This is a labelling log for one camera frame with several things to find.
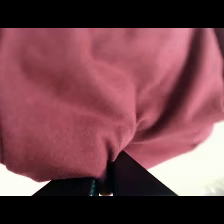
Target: maroon fabric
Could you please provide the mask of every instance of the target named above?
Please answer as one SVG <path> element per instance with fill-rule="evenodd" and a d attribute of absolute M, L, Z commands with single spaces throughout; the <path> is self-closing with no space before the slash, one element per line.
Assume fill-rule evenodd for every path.
<path fill-rule="evenodd" d="M 0 160 L 45 181 L 187 152 L 224 117 L 222 66 L 213 29 L 1 29 Z"/>

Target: garment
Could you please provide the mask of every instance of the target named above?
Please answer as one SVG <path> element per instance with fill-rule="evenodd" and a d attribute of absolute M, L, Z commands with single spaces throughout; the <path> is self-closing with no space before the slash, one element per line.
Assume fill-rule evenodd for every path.
<path fill-rule="evenodd" d="M 125 150 L 145 168 L 223 119 L 211 28 L 0 30 L 0 161 L 36 181 L 104 178 Z"/>

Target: clothing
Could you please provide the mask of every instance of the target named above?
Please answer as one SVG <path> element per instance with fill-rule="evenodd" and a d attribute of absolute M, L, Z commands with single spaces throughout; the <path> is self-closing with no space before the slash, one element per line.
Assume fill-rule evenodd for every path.
<path fill-rule="evenodd" d="M 223 113 L 214 29 L 0 31 L 0 161 L 36 181 L 103 178 L 192 150 Z"/>

